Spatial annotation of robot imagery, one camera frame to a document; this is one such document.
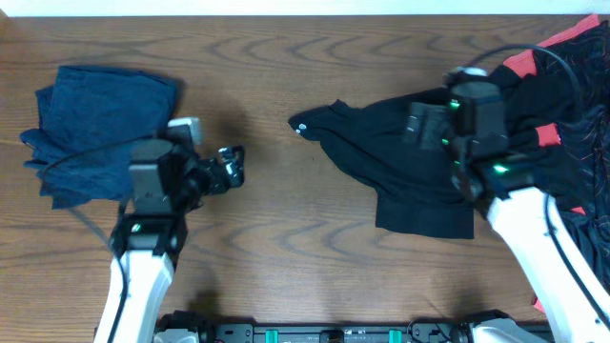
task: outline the folded blue cloth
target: folded blue cloth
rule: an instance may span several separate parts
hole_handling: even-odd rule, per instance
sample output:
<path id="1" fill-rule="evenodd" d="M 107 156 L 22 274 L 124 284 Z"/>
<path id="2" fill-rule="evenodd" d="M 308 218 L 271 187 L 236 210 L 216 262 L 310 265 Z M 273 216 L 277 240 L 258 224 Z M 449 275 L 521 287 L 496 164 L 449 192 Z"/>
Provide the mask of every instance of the folded blue cloth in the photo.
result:
<path id="1" fill-rule="evenodd" d="M 24 165 L 41 170 L 76 152 L 153 133 L 167 126 L 177 98 L 177 83 L 142 71 L 66 66 L 55 85 L 36 92 L 39 129 L 21 133 L 33 150 Z M 92 199 L 119 200 L 132 190 L 128 173 L 132 145 L 77 157 L 45 175 L 40 195 L 54 209 Z"/>

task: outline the black cloth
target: black cloth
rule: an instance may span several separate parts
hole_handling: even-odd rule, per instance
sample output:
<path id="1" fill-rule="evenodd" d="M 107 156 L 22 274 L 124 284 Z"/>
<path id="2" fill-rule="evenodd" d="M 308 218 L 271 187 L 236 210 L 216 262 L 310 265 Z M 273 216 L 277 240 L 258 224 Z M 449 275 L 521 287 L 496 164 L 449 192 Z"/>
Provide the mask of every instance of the black cloth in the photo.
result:
<path id="1" fill-rule="evenodd" d="M 55 85 L 36 92 L 39 129 L 21 133 L 33 149 L 28 168 L 40 170 L 70 154 L 151 134 L 167 126 L 177 84 L 142 71 L 60 67 Z M 131 146 L 74 158 L 49 170 L 41 195 L 54 209 L 92 199 L 118 200 L 132 189 Z"/>
<path id="2" fill-rule="evenodd" d="M 558 202 L 568 209 L 580 199 L 574 165 L 565 162 L 563 147 L 541 149 L 536 132 L 537 126 L 550 123 L 548 117 L 569 109 L 570 89 L 558 79 L 551 75 L 521 80 L 503 66 L 489 78 L 504 96 L 511 149 L 537 161 L 538 186 L 564 199 Z M 413 102 L 444 106 L 448 100 L 444 88 L 380 101 L 364 109 L 337 100 L 331 106 L 297 114 L 289 124 L 304 138 L 319 141 L 343 172 L 376 190 L 378 227 L 431 237 L 473 238 L 473 206 L 451 183 L 453 162 L 446 152 L 424 150 L 403 139 Z M 557 183 L 567 187 L 556 190 L 553 185 Z"/>
<path id="3" fill-rule="evenodd" d="M 547 49 L 562 57 L 582 87 L 584 113 L 552 118 L 561 144 L 578 162 L 585 215 L 562 212 L 566 229 L 606 290 L 610 290 L 610 28 L 608 22 Z M 540 76 L 565 71 L 552 57 L 534 51 Z"/>

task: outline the green light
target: green light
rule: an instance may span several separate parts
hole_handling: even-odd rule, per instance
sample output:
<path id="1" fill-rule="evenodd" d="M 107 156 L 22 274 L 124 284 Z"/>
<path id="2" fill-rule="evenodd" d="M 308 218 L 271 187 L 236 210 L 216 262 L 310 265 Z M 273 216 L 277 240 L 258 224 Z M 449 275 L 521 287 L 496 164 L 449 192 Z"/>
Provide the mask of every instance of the green light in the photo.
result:
<path id="1" fill-rule="evenodd" d="M 457 100 L 451 100 L 451 102 L 449 103 L 449 107 L 451 108 L 451 110 L 455 111 L 459 108 L 459 102 Z"/>
<path id="2" fill-rule="evenodd" d="M 494 170 L 495 170 L 496 172 L 499 172 L 499 173 L 505 173 L 505 172 L 508 172 L 508 168 L 506 168 L 506 167 L 504 167 L 504 166 L 502 166 L 502 165 L 495 165 L 495 166 L 494 166 Z"/>

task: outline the white wall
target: white wall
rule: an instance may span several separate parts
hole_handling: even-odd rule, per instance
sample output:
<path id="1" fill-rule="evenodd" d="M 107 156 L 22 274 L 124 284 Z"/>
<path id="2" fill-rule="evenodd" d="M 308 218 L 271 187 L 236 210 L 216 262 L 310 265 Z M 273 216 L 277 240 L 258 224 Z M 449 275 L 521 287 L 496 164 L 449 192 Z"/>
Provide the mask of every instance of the white wall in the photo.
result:
<path id="1" fill-rule="evenodd" d="M 0 0 L 8 16 L 610 13 L 610 0 Z"/>

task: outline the wooden table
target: wooden table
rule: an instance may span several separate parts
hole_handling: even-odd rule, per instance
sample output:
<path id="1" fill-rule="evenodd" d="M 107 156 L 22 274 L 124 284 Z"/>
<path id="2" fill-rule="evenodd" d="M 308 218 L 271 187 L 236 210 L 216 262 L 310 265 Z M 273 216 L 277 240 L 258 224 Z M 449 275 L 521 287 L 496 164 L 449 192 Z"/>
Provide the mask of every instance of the wooden table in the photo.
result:
<path id="1" fill-rule="evenodd" d="M 203 153 L 248 150 L 242 189 L 189 214 L 190 235 L 162 313 L 259 322 L 400 322 L 501 309 L 541 320 L 501 239 L 376 229 L 374 191 L 295 134 L 294 113 L 436 87 L 481 51 L 538 42 L 575 16 L 4 18 L 0 31 L 0 341 L 87 342 L 106 301 L 110 256 L 51 211 L 22 163 L 34 91 L 57 67 L 112 65 L 184 81 L 179 116 L 201 118 Z M 498 57 L 485 66 L 492 68 Z M 110 233 L 116 203 L 83 213 Z"/>

